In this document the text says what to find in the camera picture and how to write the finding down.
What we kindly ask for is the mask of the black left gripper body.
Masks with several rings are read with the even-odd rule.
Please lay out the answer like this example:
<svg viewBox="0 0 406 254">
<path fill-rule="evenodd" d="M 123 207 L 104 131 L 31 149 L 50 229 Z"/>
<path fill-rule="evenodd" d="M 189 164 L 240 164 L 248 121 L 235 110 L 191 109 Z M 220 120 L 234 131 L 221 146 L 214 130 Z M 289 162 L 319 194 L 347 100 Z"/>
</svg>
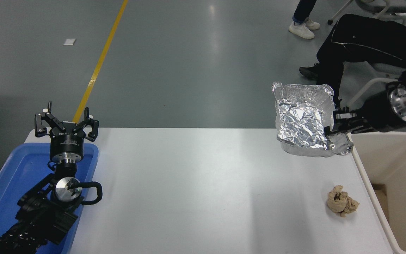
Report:
<svg viewBox="0 0 406 254">
<path fill-rule="evenodd" d="M 70 159 L 77 163 L 84 158 L 84 137 L 82 128 L 72 122 L 63 123 L 65 130 L 53 127 L 50 130 L 50 160 L 55 163 Z"/>
</svg>

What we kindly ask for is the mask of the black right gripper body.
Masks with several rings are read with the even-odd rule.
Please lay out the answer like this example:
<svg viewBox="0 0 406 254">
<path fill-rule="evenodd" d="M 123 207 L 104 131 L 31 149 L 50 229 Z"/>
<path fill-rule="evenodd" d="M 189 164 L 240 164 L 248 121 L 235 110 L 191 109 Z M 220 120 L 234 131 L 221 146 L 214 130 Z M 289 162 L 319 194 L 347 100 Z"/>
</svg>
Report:
<svg viewBox="0 0 406 254">
<path fill-rule="evenodd" d="M 390 132 L 406 127 L 392 110 L 388 91 L 381 91 L 365 100 L 360 111 L 368 124 L 379 132 Z"/>
</svg>

